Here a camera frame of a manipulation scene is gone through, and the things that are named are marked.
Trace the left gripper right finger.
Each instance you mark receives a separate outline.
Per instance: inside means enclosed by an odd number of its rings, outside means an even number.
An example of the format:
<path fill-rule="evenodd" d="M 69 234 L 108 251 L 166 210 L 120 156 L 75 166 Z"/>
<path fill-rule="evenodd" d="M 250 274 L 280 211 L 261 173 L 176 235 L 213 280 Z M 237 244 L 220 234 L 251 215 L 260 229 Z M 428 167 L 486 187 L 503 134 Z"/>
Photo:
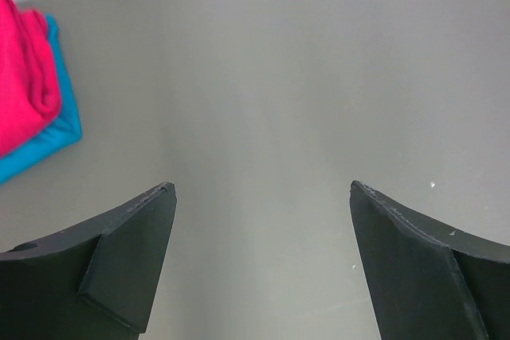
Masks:
<path fill-rule="evenodd" d="M 509 247 L 354 181 L 351 219 L 383 339 L 507 339 Z"/>

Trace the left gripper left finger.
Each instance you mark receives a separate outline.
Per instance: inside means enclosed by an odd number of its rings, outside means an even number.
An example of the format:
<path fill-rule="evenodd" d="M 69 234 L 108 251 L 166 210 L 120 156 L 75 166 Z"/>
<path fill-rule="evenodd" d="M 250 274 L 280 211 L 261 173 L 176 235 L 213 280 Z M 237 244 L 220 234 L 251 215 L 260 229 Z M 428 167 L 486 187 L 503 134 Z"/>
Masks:
<path fill-rule="evenodd" d="M 1 254 L 3 339 L 137 339 L 147 330 L 175 217 L 164 182 Z"/>

